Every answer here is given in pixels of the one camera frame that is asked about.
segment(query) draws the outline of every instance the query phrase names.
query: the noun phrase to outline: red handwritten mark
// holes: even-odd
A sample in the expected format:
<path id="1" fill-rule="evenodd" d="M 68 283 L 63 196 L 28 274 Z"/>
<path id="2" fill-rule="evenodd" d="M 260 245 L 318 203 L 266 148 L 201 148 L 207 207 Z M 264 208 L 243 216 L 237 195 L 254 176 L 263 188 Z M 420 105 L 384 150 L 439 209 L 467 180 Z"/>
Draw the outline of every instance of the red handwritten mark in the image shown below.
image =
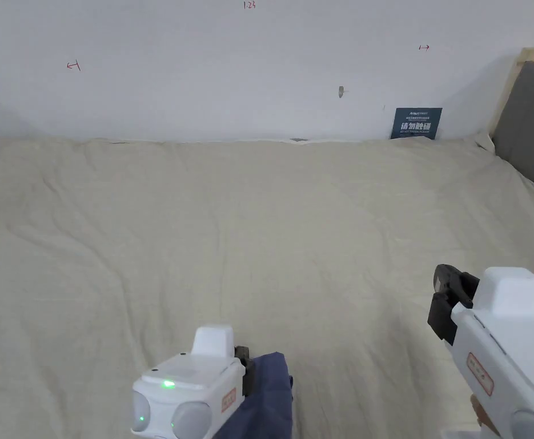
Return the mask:
<path id="1" fill-rule="evenodd" d="M 78 68 L 78 71 L 81 71 L 81 70 L 80 70 L 80 66 L 78 65 L 78 60 L 76 59 L 75 61 L 76 61 L 76 64 L 70 64 L 70 63 L 68 63 L 66 67 L 67 67 L 68 69 L 71 69 L 72 67 L 76 66 L 76 67 Z"/>

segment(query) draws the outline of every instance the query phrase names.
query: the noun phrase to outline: beige bed sheet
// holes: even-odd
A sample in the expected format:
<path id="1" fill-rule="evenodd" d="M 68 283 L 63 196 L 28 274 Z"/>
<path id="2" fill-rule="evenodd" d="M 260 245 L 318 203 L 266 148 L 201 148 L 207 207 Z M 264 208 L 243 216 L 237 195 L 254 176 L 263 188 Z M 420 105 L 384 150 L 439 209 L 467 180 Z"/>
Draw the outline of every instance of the beige bed sheet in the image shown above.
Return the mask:
<path id="1" fill-rule="evenodd" d="M 0 438 L 130 438 L 140 372 L 228 322 L 300 438 L 475 427 L 437 264 L 534 271 L 534 185 L 470 141 L 0 141 Z"/>

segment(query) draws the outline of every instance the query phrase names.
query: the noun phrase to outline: navy blue cloth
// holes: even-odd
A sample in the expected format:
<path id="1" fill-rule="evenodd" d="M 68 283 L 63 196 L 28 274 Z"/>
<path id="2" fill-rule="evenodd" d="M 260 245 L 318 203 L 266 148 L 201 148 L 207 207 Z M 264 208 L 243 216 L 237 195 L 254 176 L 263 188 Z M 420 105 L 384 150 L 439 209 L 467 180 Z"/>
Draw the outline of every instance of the navy blue cloth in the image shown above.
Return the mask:
<path id="1" fill-rule="evenodd" d="M 290 439 L 291 377 L 283 353 L 254 358 L 254 389 L 215 439 Z"/>

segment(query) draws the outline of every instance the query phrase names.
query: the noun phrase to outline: wooden bed frame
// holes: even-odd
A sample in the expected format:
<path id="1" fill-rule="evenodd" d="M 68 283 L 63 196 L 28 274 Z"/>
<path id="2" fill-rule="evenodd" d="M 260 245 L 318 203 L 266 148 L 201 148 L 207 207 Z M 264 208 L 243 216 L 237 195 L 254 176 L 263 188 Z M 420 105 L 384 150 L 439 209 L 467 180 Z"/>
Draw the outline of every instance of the wooden bed frame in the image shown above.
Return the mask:
<path id="1" fill-rule="evenodd" d="M 496 155 L 534 182 L 534 47 L 517 57 L 489 134 Z"/>

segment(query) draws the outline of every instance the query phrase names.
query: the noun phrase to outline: sign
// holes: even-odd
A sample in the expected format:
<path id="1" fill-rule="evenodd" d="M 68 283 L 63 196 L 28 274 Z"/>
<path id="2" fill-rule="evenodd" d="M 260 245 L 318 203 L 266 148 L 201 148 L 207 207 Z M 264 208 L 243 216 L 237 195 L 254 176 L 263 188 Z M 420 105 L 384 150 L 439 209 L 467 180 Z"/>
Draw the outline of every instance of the sign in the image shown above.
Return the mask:
<path id="1" fill-rule="evenodd" d="M 441 108 L 397 108 L 391 139 L 425 136 L 435 140 Z"/>

